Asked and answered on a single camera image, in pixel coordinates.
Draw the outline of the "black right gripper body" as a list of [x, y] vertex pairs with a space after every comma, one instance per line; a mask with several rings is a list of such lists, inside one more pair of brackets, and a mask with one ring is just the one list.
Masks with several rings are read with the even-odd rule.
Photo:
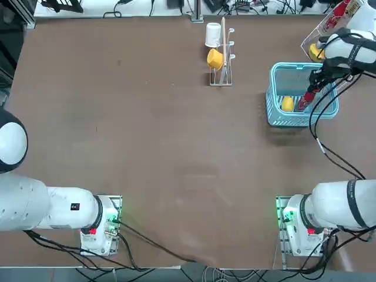
[[324, 61], [320, 68], [319, 81], [335, 81], [351, 73], [350, 68], [341, 66], [331, 66], [328, 61]]

